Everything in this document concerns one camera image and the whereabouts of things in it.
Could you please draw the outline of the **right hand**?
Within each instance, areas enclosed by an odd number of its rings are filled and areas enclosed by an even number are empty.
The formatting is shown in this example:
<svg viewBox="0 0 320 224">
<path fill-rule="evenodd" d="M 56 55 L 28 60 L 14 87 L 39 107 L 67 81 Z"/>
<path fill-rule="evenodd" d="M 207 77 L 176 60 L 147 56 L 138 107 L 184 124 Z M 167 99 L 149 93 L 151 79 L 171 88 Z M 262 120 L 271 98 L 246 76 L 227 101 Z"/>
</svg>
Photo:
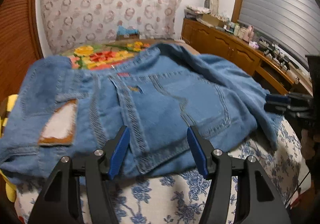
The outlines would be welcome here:
<svg viewBox="0 0 320 224">
<path fill-rule="evenodd" d="M 315 193 L 319 193 L 319 133 L 302 130 L 301 153 L 309 168 Z"/>
</svg>

